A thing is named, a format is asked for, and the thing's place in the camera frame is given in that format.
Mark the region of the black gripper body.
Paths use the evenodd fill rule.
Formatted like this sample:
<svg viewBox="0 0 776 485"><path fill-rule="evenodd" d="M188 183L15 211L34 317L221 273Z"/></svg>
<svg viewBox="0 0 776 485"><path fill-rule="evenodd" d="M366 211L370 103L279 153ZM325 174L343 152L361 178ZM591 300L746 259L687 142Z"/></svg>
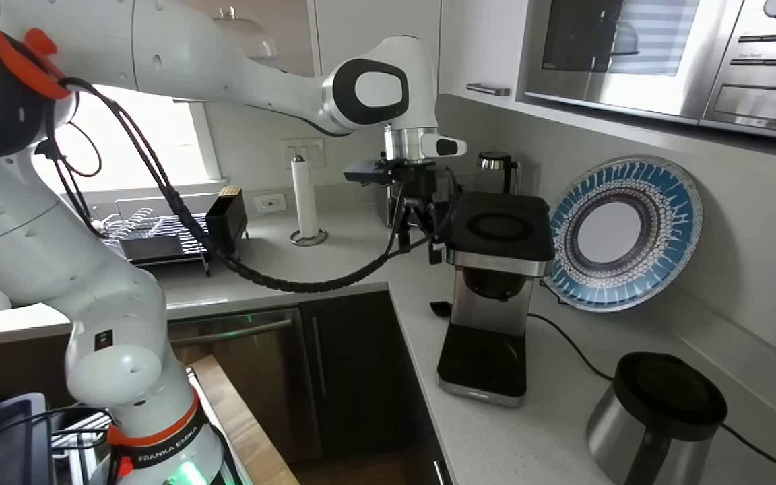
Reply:
<svg viewBox="0 0 776 485"><path fill-rule="evenodd" d="M449 259L444 227L461 183L438 162L366 158L346 168L346 178L382 189L382 218L400 254L427 249L432 265Z"/></svg>

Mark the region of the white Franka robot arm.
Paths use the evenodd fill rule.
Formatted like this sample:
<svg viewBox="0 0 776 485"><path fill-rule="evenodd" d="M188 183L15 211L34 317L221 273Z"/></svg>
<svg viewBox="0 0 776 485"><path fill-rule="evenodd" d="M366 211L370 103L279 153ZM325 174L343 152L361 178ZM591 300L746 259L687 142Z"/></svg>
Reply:
<svg viewBox="0 0 776 485"><path fill-rule="evenodd" d="M381 123L387 157L404 165L466 146L439 133L432 51L407 34L302 79L255 61L201 0L0 0L0 292L69 315L69 390L112 416L120 485L236 485L168 340L159 284L109 250L30 165L74 92L98 83L242 103L327 135Z"/></svg>

